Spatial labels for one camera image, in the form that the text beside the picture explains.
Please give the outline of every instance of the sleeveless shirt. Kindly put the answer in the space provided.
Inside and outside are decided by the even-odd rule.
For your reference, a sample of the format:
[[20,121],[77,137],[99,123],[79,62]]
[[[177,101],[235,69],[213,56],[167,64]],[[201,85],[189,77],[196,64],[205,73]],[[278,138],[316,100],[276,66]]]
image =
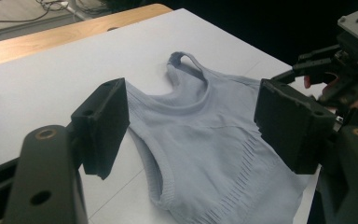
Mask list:
[[126,84],[152,203],[179,223],[293,223],[309,176],[292,173],[261,138],[253,122],[259,81],[212,71],[183,52],[167,68],[169,94]]

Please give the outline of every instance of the white tabletop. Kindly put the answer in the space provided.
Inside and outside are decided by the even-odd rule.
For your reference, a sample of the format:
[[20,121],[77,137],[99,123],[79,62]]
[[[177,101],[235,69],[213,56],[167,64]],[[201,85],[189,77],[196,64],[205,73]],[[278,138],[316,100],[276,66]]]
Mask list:
[[[49,124],[66,126],[105,81],[124,77],[149,94],[171,91],[165,64],[177,50],[224,74],[260,79],[290,68],[184,9],[3,63],[0,164],[19,156],[28,132]],[[111,175],[102,181],[82,174],[82,180],[90,223],[176,223],[149,201],[144,167],[128,134]],[[306,222],[314,186],[312,178],[295,223]]]

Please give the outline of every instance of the dark background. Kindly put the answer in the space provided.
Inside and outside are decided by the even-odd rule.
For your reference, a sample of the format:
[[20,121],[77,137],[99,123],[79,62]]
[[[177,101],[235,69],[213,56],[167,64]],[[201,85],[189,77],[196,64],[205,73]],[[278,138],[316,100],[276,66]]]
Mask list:
[[299,54],[335,45],[341,32],[337,20],[358,10],[358,0],[143,0],[143,3],[185,8],[289,64],[296,63]]

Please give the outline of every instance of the light blue garment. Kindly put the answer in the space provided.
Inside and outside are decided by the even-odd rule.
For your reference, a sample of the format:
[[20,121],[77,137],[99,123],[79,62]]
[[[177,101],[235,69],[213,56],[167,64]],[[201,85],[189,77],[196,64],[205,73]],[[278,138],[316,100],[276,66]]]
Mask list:
[[[198,69],[181,63],[184,55]],[[211,71],[183,52],[171,56],[168,76],[167,95],[127,83],[151,201],[179,223],[292,223],[309,177],[262,140],[253,122],[259,81]]]

